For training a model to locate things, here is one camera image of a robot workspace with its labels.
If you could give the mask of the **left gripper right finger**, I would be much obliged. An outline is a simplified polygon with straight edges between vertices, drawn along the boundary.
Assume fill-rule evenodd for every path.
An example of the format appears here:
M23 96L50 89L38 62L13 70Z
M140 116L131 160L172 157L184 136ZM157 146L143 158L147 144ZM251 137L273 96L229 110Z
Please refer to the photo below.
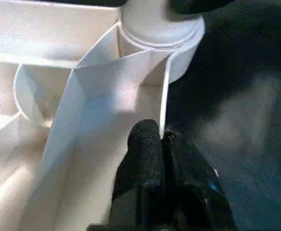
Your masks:
M181 133L162 140L167 217L177 231L235 231L227 197L213 167Z

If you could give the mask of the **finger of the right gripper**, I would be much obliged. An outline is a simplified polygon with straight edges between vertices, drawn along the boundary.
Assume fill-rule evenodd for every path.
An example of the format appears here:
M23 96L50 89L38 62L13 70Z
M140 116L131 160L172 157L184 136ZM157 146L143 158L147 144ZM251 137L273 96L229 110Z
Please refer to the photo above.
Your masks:
M182 15L206 13L224 7L234 0L171 0L170 7Z

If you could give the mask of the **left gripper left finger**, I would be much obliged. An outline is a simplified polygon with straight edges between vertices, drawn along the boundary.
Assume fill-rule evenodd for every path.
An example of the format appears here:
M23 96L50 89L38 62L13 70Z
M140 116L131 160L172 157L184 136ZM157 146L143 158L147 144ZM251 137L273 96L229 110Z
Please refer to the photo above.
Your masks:
M108 226L113 231L155 231L166 222L165 167L158 125L136 123L115 176Z

